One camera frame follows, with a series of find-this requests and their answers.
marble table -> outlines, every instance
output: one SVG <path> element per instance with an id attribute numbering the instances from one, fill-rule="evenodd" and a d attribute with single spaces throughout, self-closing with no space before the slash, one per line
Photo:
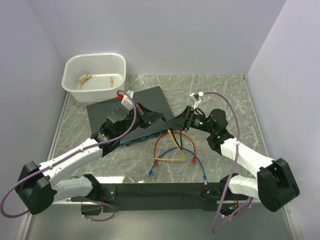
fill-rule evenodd
<path id="1" fill-rule="evenodd" d="M 251 98 L 243 75 L 129 75 L 125 88 L 141 91 L 160 86 L 176 116 L 191 105 L 189 94 L 193 92 L 215 91 L 223 94 L 232 104 L 239 120 L 241 141 L 248 147 L 263 155 L 267 154 Z M 51 158 L 55 158 L 81 144 L 91 135 L 87 114 L 88 103 L 77 102 L 71 94 L 63 109 L 63 115 L 58 126 L 58 134 L 53 144 Z M 204 96 L 199 107 L 206 113 L 220 108 L 226 111 L 229 125 L 228 131 L 237 134 L 232 113 L 219 96 Z M 196 142 L 196 153 L 201 159 L 208 182 L 218 182 L 227 176 L 233 161 L 212 151 L 207 143 L 208 133 L 190 129 L 188 134 Z M 148 177 L 152 166 L 151 158 L 157 137 L 119 147 L 105 157 L 92 161 L 79 168 L 70 176 L 93 174 L 96 177 L 120 177 L 123 183 L 200 183 L 203 174 L 198 163 L 192 164 L 192 155 L 186 153 L 181 162 L 161 162 L 153 175 Z M 183 140 L 183 146 L 192 149 L 188 139 Z M 169 137 L 164 137 L 158 144 L 158 155 L 174 147 Z M 166 157 L 179 156 L 173 150 Z M 238 166 L 237 173 L 249 176 L 249 173 Z"/>

yellow cable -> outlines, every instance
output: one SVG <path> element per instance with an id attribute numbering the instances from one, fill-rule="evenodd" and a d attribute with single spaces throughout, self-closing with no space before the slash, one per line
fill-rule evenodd
<path id="1" fill-rule="evenodd" d="M 176 143 L 174 137 L 172 136 L 173 133 L 172 133 L 172 131 L 171 131 L 170 129 L 168 129 L 168 134 L 170 135 L 170 137 L 171 137 L 173 143 L 175 144 L 175 146 L 176 146 L 176 147 L 179 149 L 179 151 L 182 153 L 183 157 L 181 157 L 181 158 L 158 158 L 158 157 L 153 157 L 153 158 L 151 159 L 153 163 L 155 162 L 155 160 L 160 160 L 160 161 L 173 161 L 173 162 L 174 162 L 174 161 L 181 161 L 181 160 L 185 159 L 186 155 L 185 155 L 185 153 L 180 149 L 180 147 L 178 146 L 178 144 Z"/>
<path id="2" fill-rule="evenodd" d="M 90 79 L 90 78 L 91 78 L 91 76 L 86 76 L 84 79 L 82 79 L 81 82 L 80 82 L 80 84 L 79 84 L 79 89 L 81 89 L 82 84 L 84 84 L 85 81 L 87 81 L 87 80 Z"/>

white wall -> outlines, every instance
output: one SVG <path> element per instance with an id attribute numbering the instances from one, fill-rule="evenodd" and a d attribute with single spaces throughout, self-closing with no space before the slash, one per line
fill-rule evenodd
<path id="1" fill-rule="evenodd" d="M 23 165 L 45 161 L 65 91 L 64 65 L 26 0 L 0 1 L 0 197 L 17 182 Z M 24 205 L 12 193 L 5 210 Z M 14 239 L 21 218 L 0 215 L 0 239 Z"/>
<path id="2" fill-rule="evenodd" d="M 293 201 L 306 240 L 319 239 L 320 1 L 288 0 L 249 73 L 269 154 L 291 166 Z"/>
<path id="3" fill-rule="evenodd" d="M 286 0 L 29 0 L 62 60 L 116 52 L 129 74 L 247 74 Z"/>

red cable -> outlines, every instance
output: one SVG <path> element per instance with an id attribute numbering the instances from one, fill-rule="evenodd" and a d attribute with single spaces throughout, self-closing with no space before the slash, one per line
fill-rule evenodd
<path id="1" fill-rule="evenodd" d="M 168 132 L 162 134 L 162 135 L 157 139 L 157 141 L 155 142 L 154 149 L 153 149 L 153 157 L 154 157 L 154 158 L 156 157 L 156 150 L 157 150 L 157 145 L 158 145 L 159 140 L 162 139 L 165 135 L 168 135 L 168 134 L 169 134 Z M 187 138 L 190 140 L 190 142 L 191 142 L 192 145 L 193 145 L 193 153 L 194 153 L 194 154 L 193 154 L 193 158 L 192 158 L 192 163 L 193 163 L 193 164 L 196 164 L 196 145 L 195 145 L 194 141 L 192 141 L 192 139 L 191 139 L 187 134 L 184 134 L 184 133 L 182 133 L 182 132 L 174 131 L 173 134 L 183 135 L 183 136 L 187 137 Z M 155 162 L 155 166 L 159 167 L 158 161 Z"/>

white plastic bin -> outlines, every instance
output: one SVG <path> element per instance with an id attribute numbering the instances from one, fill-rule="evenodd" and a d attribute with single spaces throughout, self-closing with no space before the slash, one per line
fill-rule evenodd
<path id="1" fill-rule="evenodd" d="M 91 76 L 79 89 L 84 76 Z M 65 64 L 62 87 L 81 103 L 112 99 L 125 89 L 126 60 L 118 53 L 77 55 Z"/>

